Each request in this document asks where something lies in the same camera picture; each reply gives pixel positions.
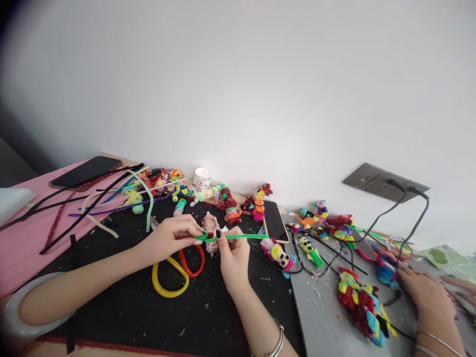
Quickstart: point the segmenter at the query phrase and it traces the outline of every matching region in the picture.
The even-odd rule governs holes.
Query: yellow scissors handle
[[[179,290],[175,290],[175,291],[164,289],[159,283],[159,275],[158,275],[159,263],[155,263],[154,266],[152,267],[152,285],[154,285],[155,291],[158,292],[163,297],[176,298],[177,296],[181,295],[185,290],[187,290],[190,279],[188,278],[188,275],[185,272],[185,270],[175,259],[173,259],[172,257],[168,257],[166,260],[169,263],[171,263],[172,266],[176,268],[179,273],[182,274],[182,276],[185,278],[185,285],[181,287]]]

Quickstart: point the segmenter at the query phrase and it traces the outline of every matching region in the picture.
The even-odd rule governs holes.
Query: pink table surface
[[[83,162],[66,166],[62,169],[31,179],[14,187],[29,188],[33,190],[36,193],[36,197],[32,202],[36,203],[43,197],[57,191],[57,189],[48,186],[48,183],[51,180],[64,174],[66,171],[74,169]],[[95,184],[89,190],[85,192],[77,192],[73,198],[94,193],[97,188],[106,188],[123,174],[124,172],[118,172],[111,175],[107,179]],[[51,200],[46,201],[40,207],[64,201],[71,193],[72,191],[69,190],[64,191],[53,197]],[[83,200],[79,200],[68,203],[65,206],[54,239],[69,228],[69,226],[71,226],[71,224],[73,224],[77,219],[77,217],[68,217],[68,214],[78,213],[79,211],[77,209],[82,206],[82,203]],[[71,234],[75,234],[76,239],[80,239],[95,227],[95,225],[87,218],[83,219],[81,223],[79,223],[69,234],[63,237],[45,255],[40,255],[39,252],[45,246],[51,225],[53,224],[59,209],[60,206],[50,208],[0,232],[0,297],[15,292],[29,279],[67,250],[70,246],[69,236]],[[27,211],[28,208],[22,209],[11,220],[25,214]],[[95,216],[95,218],[98,221],[102,221],[107,216],[108,215],[105,214]]]

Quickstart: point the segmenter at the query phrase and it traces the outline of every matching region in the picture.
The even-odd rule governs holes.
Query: red scissors handle
[[[183,269],[191,279],[195,279],[197,276],[199,276],[203,270],[203,267],[205,266],[205,253],[203,252],[203,248],[199,245],[194,245],[194,247],[197,248],[198,252],[200,253],[200,268],[195,273],[193,273],[188,267],[183,249],[178,251],[178,255],[180,256],[180,261],[182,262]]]

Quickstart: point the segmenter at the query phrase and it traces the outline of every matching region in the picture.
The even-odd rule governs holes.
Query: smartphone
[[[281,212],[276,202],[264,201],[264,231],[267,236],[274,238],[279,243],[287,244],[290,242],[288,231],[281,218]]]
[[[106,156],[96,156],[84,164],[79,165],[77,168],[68,171],[60,177],[50,181],[48,185],[53,188],[69,187],[70,190],[76,190],[78,183],[90,179],[94,176],[106,173],[116,169],[122,164],[119,159],[108,158]],[[94,182],[85,184],[79,192],[88,190]]]

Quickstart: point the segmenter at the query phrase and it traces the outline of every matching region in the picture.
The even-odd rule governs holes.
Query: power outlet
[[[378,168],[377,166],[371,165],[369,163],[362,164],[357,170],[350,174],[343,181],[343,183],[363,190],[365,192],[369,192],[374,195],[397,202],[402,198],[403,193],[396,187],[387,183],[390,179],[394,179],[405,189],[408,189],[410,187],[416,187],[421,192],[429,190],[428,186],[385,171],[384,169]],[[402,201],[402,203],[407,202],[415,196],[416,194],[407,192],[405,199]]]

